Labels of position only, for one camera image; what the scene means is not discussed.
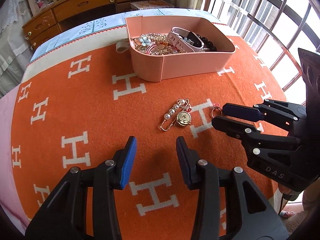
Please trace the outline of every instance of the pink blanket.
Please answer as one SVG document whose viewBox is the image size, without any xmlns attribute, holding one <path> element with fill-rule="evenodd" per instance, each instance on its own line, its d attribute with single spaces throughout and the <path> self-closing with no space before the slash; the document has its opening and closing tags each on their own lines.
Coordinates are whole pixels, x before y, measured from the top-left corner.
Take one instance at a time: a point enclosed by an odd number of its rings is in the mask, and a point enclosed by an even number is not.
<svg viewBox="0 0 320 240">
<path fill-rule="evenodd" d="M 13 179 L 10 145 L 12 114 L 19 88 L 20 86 L 15 87 L 0 100 L 0 204 L 10 220 L 24 234 L 29 221 L 21 206 Z"/>
</svg>

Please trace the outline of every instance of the pink jewelry box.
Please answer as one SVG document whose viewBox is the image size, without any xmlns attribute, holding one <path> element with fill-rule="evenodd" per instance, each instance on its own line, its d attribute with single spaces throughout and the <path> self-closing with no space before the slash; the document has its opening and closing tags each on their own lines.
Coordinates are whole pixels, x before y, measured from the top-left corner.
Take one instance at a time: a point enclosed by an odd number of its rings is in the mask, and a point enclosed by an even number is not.
<svg viewBox="0 0 320 240">
<path fill-rule="evenodd" d="M 125 19 L 129 39 L 145 33 L 169 33 L 180 27 L 206 37 L 218 52 L 179 53 L 163 56 L 146 55 L 134 48 L 130 40 L 130 53 L 135 74 L 150 82 L 221 71 L 234 52 L 232 42 L 210 21 L 189 16 L 136 16 Z"/>
</svg>

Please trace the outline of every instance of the orange blanket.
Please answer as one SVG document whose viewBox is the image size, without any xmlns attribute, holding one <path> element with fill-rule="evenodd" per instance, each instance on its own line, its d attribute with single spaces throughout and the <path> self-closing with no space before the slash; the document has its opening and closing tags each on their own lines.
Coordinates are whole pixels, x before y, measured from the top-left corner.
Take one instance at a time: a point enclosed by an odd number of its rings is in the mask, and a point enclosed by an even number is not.
<svg viewBox="0 0 320 240">
<path fill-rule="evenodd" d="M 210 125 L 214 103 L 252 106 L 264 98 L 286 100 L 257 54 L 240 37 L 231 38 L 238 48 L 219 73 L 146 82 L 133 73 L 129 51 L 118 54 L 116 46 L 110 45 L 72 57 L 22 83 L 11 145 L 14 179 L 28 218 L 33 218 L 68 169 L 97 166 L 123 148 L 130 135 L 138 141 L 130 184 L 115 192 L 123 239 L 190 238 L 198 192 L 189 191 L 183 183 L 175 150 L 177 136 L 184 136 L 191 149 L 217 167 L 242 166 L 271 198 L 276 183 L 246 166 L 239 140 Z M 75 41 L 79 49 L 85 40 Z M 74 52 L 68 45 L 59 49 Z M 163 115 L 178 98 L 190 100 L 192 124 L 163 132 L 159 129 Z M 264 122 L 256 127 L 286 135 Z M 220 194 L 224 234 L 225 203 Z M 89 214 L 88 232 L 92 233 L 90 218 Z"/>
</svg>

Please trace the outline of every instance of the pink gemstone ring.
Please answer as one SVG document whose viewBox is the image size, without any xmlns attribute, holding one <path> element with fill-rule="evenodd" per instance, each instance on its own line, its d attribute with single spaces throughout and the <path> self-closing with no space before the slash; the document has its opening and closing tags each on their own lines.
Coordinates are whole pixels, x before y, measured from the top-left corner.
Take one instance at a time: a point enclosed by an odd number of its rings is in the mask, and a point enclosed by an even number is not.
<svg viewBox="0 0 320 240">
<path fill-rule="evenodd" d="M 213 115 L 213 112 L 214 112 L 215 110 L 218 110 L 218 111 L 219 111 L 219 113 L 218 113 L 217 115 Z M 214 104 L 213 104 L 213 109 L 212 109 L 212 111 L 211 111 L 211 117 L 212 117 L 212 118 L 215 118 L 215 117 L 217 117 L 217 116 L 222 116 L 222 110 L 221 110 L 221 108 L 220 108 L 220 104 L 219 104 L 219 103 L 214 103 Z"/>
</svg>

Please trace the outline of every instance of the bed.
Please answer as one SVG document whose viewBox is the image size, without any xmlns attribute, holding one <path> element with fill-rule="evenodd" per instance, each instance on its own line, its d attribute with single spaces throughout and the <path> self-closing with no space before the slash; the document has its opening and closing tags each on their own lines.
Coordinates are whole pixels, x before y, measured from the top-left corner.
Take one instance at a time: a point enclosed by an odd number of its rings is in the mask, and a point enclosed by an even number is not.
<svg viewBox="0 0 320 240">
<path fill-rule="evenodd" d="M 116 43 L 128 38 L 124 19 L 140 15 L 206 18 L 233 42 L 236 52 L 220 72 L 146 82 L 134 74 L 129 51 L 116 52 Z M 159 129 L 163 114 L 178 98 L 190 100 L 192 124 L 163 132 Z M 249 169 L 240 141 L 210 123 L 215 103 L 252 106 L 267 98 L 286 101 L 256 52 L 208 12 L 151 9 L 75 27 L 42 44 L 21 84 L 0 100 L 1 206 L 23 232 L 68 169 L 97 166 L 133 135 L 138 151 L 130 183 L 115 195 L 124 239 L 190 237 L 197 192 L 183 183 L 175 152 L 177 136 L 184 136 L 191 149 L 217 167 L 243 167 L 278 211 L 277 184 Z M 265 122 L 255 126 L 263 133 L 286 135 Z M 225 203 L 223 192 L 217 194 L 222 199 L 224 234 Z"/>
</svg>

